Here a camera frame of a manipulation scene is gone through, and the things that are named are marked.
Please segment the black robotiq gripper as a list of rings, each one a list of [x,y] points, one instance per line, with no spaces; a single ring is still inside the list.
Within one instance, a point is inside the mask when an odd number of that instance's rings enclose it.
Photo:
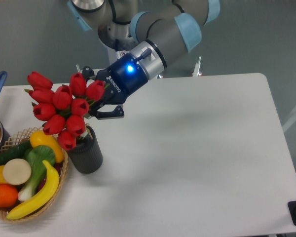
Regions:
[[[126,54],[108,68],[103,70],[92,69],[85,66],[81,72],[85,81],[102,80],[109,86],[105,89],[103,96],[104,104],[118,104],[112,111],[99,111],[100,107],[92,109],[87,114],[87,118],[121,119],[124,118],[123,104],[126,99],[145,85],[148,78],[144,70],[136,63],[131,54]]]

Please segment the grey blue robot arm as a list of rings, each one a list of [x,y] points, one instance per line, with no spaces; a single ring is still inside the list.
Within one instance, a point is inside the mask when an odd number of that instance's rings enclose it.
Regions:
[[[126,99],[194,49],[202,39],[201,26],[215,20],[221,8],[217,0],[174,0],[157,13],[139,12],[135,0],[70,0],[67,5],[85,31],[98,31],[108,49],[107,68],[81,70],[86,80],[106,87],[86,115],[97,119],[123,117]]]

